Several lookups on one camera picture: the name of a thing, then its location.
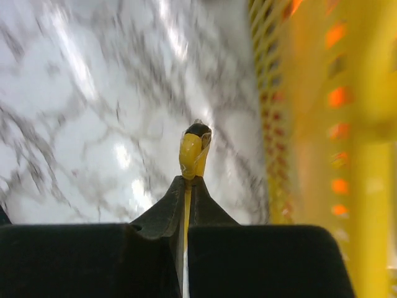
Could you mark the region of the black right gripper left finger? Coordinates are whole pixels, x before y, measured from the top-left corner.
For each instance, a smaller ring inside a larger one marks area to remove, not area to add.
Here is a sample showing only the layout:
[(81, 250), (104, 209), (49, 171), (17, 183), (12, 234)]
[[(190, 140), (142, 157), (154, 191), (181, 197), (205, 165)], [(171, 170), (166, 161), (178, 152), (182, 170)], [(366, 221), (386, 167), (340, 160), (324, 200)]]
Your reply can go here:
[(2, 297), (180, 297), (184, 190), (130, 223), (2, 225)]

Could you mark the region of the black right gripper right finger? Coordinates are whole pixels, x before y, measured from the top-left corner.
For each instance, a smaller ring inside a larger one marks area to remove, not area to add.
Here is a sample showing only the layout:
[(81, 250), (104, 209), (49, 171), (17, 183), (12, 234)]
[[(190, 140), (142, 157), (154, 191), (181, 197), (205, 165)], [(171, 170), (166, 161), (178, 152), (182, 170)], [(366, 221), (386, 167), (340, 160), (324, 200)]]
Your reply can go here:
[(332, 235), (315, 225), (241, 225), (192, 185), (188, 231), (191, 297), (353, 297)]

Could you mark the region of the yellow utility knife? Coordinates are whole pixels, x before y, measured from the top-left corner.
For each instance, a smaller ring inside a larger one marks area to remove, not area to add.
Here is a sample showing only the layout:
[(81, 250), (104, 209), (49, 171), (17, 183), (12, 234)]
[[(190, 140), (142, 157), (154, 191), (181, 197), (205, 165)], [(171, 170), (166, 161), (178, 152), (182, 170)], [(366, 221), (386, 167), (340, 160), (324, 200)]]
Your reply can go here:
[(179, 147), (179, 164), (184, 178), (184, 277), (182, 296), (189, 297), (189, 274), (187, 262), (187, 234), (189, 229), (192, 181), (196, 176), (203, 177), (208, 151), (212, 140), (212, 130), (200, 119), (183, 133)]

